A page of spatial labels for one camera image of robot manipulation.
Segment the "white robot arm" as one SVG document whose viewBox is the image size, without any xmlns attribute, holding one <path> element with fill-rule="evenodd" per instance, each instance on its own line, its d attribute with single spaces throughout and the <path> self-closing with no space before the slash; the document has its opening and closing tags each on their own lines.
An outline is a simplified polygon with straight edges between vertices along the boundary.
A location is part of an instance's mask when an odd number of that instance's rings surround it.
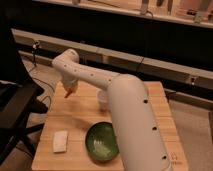
<svg viewBox="0 0 213 171">
<path fill-rule="evenodd" d="M 82 80 L 107 93 L 125 171 L 173 171 L 142 80 L 131 74 L 82 65 L 73 49 L 55 57 L 52 66 L 61 74 L 65 89 L 73 89 Z"/>
</svg>

